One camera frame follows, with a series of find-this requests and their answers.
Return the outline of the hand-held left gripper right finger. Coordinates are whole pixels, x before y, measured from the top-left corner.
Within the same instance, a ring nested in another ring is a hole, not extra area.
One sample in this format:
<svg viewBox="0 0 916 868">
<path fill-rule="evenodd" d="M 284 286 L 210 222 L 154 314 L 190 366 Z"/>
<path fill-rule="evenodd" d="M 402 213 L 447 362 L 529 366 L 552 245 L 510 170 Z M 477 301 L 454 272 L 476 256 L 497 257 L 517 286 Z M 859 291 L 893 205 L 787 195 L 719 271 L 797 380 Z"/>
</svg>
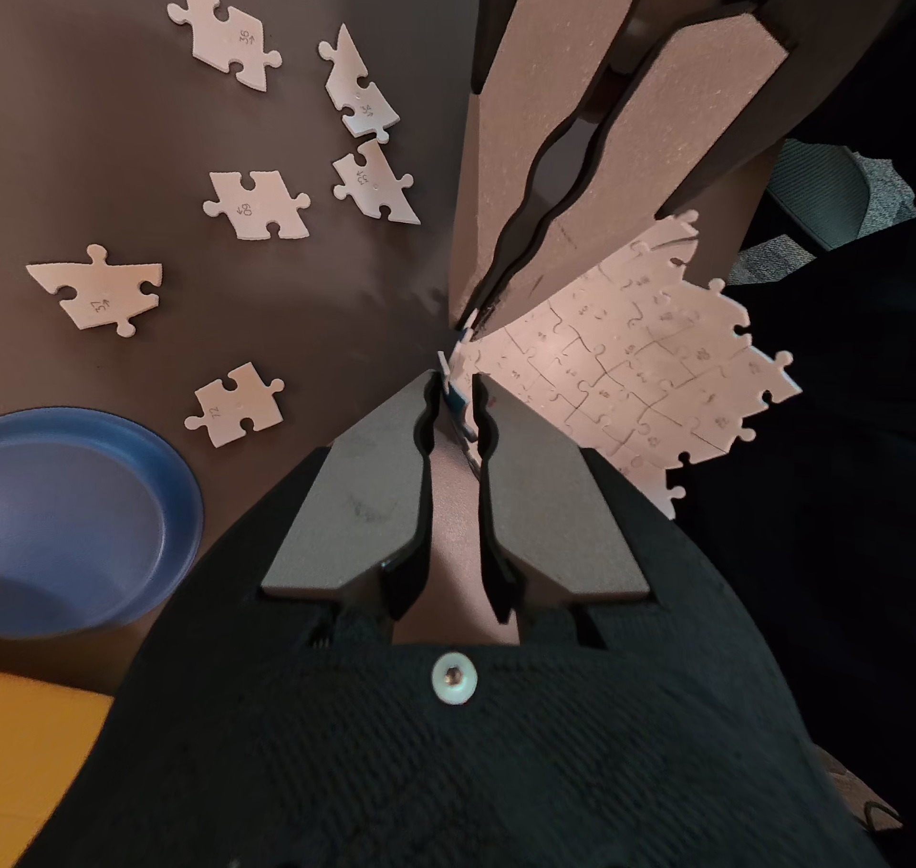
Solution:
<svg viewBox="0 0 916 868">
<path fill-rule="evenodd" d="M 473 378 L 482 579 L 498 622 L 649 585 L 578 444 L 486 374 Z"/>
</svg>

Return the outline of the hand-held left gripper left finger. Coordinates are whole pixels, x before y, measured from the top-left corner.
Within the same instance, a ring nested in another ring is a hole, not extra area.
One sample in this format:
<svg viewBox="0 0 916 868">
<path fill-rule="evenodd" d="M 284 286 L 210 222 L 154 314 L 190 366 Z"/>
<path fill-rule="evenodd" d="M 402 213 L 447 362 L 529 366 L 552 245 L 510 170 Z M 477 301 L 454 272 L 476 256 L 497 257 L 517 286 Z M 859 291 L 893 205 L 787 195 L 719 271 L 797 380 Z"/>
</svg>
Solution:
<svg viewBox="0 0 916 868">
<path fill-rule="evenodd" d="M 440 395 L 441 374 L 426 371 L 333 443 L 261 581 L 266 594 L 405 615 L 429 577 Z"/>
</svg>

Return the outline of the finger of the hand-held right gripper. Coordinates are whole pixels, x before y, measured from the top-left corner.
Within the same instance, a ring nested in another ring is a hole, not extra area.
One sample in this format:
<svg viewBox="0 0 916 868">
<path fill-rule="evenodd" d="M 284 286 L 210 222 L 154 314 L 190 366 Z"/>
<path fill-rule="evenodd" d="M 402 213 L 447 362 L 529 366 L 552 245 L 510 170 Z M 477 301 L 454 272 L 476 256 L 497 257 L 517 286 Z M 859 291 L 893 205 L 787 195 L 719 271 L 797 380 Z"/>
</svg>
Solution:
<svg viewBox="0 0 916 868">
<path fill-rule="evenodd" d="M 786 56 L 750 12 L 674 31 L 597 129 L 582 174 L 498 284 L 477 331 L 517 320 L 646 232 Z"/>
<path fill-rule="evenodd" d="M 451 323 L 503 286 L 506 233 L 597 84 L 634 0 L 479 0 L 451 254 Z"/>
</svg>

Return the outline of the partly built puzzle ball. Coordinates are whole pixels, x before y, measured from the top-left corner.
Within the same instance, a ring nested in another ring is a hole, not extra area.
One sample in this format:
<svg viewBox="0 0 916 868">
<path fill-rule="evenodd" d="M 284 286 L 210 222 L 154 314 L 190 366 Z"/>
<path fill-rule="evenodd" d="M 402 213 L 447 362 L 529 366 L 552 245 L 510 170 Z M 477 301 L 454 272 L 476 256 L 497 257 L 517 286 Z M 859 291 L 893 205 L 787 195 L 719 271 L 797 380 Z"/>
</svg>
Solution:
<svg viewBox="0 0 916 868">
<path fill-rule="evenodd" d="M 727 454 L 755 438 L 746 418 L 801 393 L 786 373 L 791 354 L 752 345 L 749 313 L 724 295 L 724 280 L 685 280 L 698 214 L 654 221 L 528 313 L 472 339 L 476 373 L 597 450 L 670 519 L 685 490 L 667 473 L 682 455 Z"/>
</svg>

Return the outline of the single curved puzzle piece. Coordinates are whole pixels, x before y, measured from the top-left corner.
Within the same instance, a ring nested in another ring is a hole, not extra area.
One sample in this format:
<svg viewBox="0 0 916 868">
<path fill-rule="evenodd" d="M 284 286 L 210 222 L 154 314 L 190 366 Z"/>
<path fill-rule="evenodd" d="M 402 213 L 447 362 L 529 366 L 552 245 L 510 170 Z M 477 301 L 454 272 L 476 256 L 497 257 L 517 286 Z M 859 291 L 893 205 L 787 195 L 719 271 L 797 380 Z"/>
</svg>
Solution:
<svg viewBox="0 0 916 868">
<path fill-rule="evenodd" d="M 452 354 L 447 359 L 438 352 L 441 367 L 442 397 L 452 421 L 459 446 L 476 477 L 480 476 L 481 457 L 478 450 L 478 427 L 475 423 L 473 380 L 479 350 L 474 350 L 472 338 L 477 311 L 465 322 Z"/>
</svg>

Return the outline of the white puzzle pieces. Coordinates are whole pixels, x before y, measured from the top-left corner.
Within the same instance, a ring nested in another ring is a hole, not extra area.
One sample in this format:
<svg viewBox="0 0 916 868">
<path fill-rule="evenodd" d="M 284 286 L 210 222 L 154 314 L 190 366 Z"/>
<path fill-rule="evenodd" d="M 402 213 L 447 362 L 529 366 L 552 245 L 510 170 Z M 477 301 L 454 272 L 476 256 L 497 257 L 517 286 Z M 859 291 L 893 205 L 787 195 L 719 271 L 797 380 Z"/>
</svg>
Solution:
<svg viewBox="0 0 916 868">
<path fill-rule="evenodd" d="M 229 6 L 227 18 L 221 19 L 216 15 L 219 4 L 219 0 L 170 3 L 167 15 L 176 25 L 191 27 L 195 59 L 223 73 L 230 72 L 231 64 L 239 64 L 241 70 L 235 79 L 264 93 L 267 68 L 281 66 L 281 53 L 264 49 L 264 27 L 257 17 Z M 364 164 L 358 164 L 353 154 L 333 163 L 341 181 L 333 188 L 334 197 L 352 198 L 364 216 L 379 220 L 385 207 L 389 221 L 418 225 L 420 219 L 404 194 L 413 185 L 413 177 L 408 174 L 396 177 L 382 152 L 383 144 L 390 138 L 387 130 L 399 117 L 376 84 L 360 86 L 359 79 L 366 77 L 368 71 L 347 26 L 341 25 L 334 45 L 321 41 L 318 53 L 323 60 L 333 63 L 325 84 L 328 96 L 338 110 L 352 110 L 351 114 L 342 116 L 344 125 L 355 138 L 369 136 L 357 149 Z M 240 241 L 269 240 L 273 225 L 282 240 L 308 237 L 310 233 L 300 212 L 311 206 L 309 195 L 304 192 L 291 195 L 277 170 L 253 171 L 250 178 L 253 187 L 245 187 L 239 172 L 211 172 L 216 200 L 202 204 L 204 213 L 212 218 L 226 216 Z M 86 254 L 87 262 L 35 264 L 26 269 L 50 294 L 64 288 L 75 290 L 71 299 L 61 301 L 61 307 L 78 329 L 113 324 L 120 337 L 133 336 L 133 317 L 158 305 L 158 294 L 144 293 L 141 286 L 144 283 L 160 286 L 163 266 L 110 265 L 107 251 L 100 244 L 88 245 Z M 265 383 L 251 362 L 230 371 L 228 377 L 235 383 L 231 390 L 222 380 L 196 390 L 201 414 L 186 418 L 184 423 L 189 430 L 205 427 L 216 448 L 245 437 L 244 420 L 251 421 L 255 431 L 276 426 L 283 420 L 275 399 L 285 387 L 281 380 Z"/>
</svg>

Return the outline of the blue plastic ball stand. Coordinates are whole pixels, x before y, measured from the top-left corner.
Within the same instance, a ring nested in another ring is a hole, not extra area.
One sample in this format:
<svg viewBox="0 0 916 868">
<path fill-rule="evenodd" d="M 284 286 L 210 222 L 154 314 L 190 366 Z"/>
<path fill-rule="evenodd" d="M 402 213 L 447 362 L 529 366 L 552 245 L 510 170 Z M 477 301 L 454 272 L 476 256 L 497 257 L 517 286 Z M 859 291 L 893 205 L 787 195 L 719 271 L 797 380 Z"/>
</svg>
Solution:
<svg viewBox="0 0 916 868">
<path fill-rule="evenodd" d="M 2 416 L 2 638 L 134 622 L 189 572 L 203 523 L 194 475 L 152 431 L 77 407 Z"/>
</svg>

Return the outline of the person's dark clothed body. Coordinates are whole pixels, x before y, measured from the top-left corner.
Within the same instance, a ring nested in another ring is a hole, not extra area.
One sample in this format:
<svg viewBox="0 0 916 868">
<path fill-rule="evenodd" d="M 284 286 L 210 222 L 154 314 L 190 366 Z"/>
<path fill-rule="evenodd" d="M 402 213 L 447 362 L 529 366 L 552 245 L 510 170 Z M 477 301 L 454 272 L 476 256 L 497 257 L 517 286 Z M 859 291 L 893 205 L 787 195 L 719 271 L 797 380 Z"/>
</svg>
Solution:
<svg viewBox="0 0 916 868">
<path fill-rule="evenodd" d="M 813 741 L 893 807 L 914 862 L 915 225 L 726 288 L 801 394 L 675 471 L 680 527 L 736 591 Z"/>
</svg>

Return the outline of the yellow plastic bin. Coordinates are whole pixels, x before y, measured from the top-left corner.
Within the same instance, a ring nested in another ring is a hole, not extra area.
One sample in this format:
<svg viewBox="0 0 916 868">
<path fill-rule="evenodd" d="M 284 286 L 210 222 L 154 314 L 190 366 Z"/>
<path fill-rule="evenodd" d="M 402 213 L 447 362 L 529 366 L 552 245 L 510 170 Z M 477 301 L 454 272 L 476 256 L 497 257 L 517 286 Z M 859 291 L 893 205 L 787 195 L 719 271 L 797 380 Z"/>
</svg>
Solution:
<svg viewBox="0 0 916 868">
<path fill-rule="evenodd" d="M 1 674 L 1 865 L 13 866 L 61 802 L 113 698 Z"/>
</svg>

